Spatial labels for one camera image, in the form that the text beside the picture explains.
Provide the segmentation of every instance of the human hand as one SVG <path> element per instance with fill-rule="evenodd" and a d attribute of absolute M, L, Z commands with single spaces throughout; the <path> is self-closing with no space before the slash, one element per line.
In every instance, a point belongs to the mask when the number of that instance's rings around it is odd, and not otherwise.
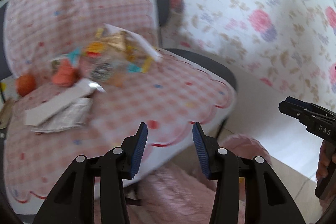
<path fill-rule="evenodd" d="M 336 154 L 333 154 L 332 161 L 336 163 Z M 329 163 L 330 163 L 330 159 L 328 159 L 326 155 L 326 141 L 324 140 L 320 148 L 319 165 L 316 171 L 317 180 L 324 179 L 325 177 L 327 177 Z"/>

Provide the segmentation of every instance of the pink fabric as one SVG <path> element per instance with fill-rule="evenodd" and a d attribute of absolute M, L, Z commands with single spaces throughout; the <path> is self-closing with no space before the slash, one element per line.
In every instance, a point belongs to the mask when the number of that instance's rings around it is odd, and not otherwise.
<path fill-rule="evenodd" d="M 336 28 L 336 13 L 334 9 L 328 6 L 327 9 L 325 10 L 325 15 L 327 16 L 329 25 L 332 28 Z"/>
<path fill-rule="evenodd" d="M 101 224 L 100 199 L 94 201 L 94 224 Z M 131 224 L 144 224 L 130 206 L 127 206 L 128 218 Z"/>
<path fill-rule="evenodd" d="M 266 32 L 271 26 L 272 22 L 269 15 L 263 10 L 255 10 L 249 17 L 253 29 L 257 32 Z"/>
<path fill-rule="evenodd" d="M 20 204 L 28 203 L 32 195 L 43 199 L 77 155 L 104 155 L 134 135 L 141 122 L 148 125 L 142 159 L 145 165 L 151 160 L 148 166 L 167 161 L 167 154 L 151 158 L 154 147 L 163 147 L 162 151 L 171 148 L 173 153 L 191 133 L 193 122 L 219 122 L 221 113 L 232 107 L 233 88 L 190 61 L 164 50 L 161 54 L 161 65 L 152 65 L 147 73 L 132 74 L 123 88 L 105 85 L 106 93 L 95 92 L 83 128 L 36 135 L 24 125 L 26 109 L 50 100 L 64 88 L 44 84 L 19 100 L 13 108 L 5 148 L 7 193 Z"/>
<path fill-rule="evenodd" d="M 262 156 L 271 164 L 271 158 L 268 151 L 256 139 L 249 138 L 244 135 L 236 134 L 231 135 L 219 143 L 220 147 L 225 147 L 234 153 L 236 156 L 246 159 L 253 159 L 255 156 Z M 217 180 L 208 180 L 202 173 L 199 166 L 196 166 L 192 175 L 197 178 L 201 183 L 206 185 L 209 189 L 215 191 L 217 187 Z M 239 197 L 245 200 L 245 183 L 239 183 Z"/>
<path fill-rule="evenodd" d="M 170 162 L 140 182 L 139 197 L 157 224 L 208 224 L 215 192 Z M 238 224 L 244 221 L 240 200 Z"/>
<path fill-rule="evenodd" d="M 15 76 L 33 74 L 50 81 L 50 60 L 94 39 L 108 23 L 138 33 L 158 45 L 154 0 L 11 0 L 4 44 Z"/>

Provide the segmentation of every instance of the pink blanket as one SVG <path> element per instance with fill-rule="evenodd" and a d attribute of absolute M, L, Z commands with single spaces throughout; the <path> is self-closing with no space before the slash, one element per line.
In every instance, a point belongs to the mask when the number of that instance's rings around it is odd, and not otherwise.
<path fill-rule="evenodd" d="M 257 141 L 243 135 L 233 135 L 220 143 L 237 156 L 252 159 L 270 156 Z M 192 177 L 173 163 L 168 163 L 140 182 L 139 196 L 143 206 L 156 223 L 208 224 L 215 197 L 216 181 L 208 181 L 200 166 L 195 166 Z M 240 183 L 238 224 L 245 219 L 245 184 Z"/>

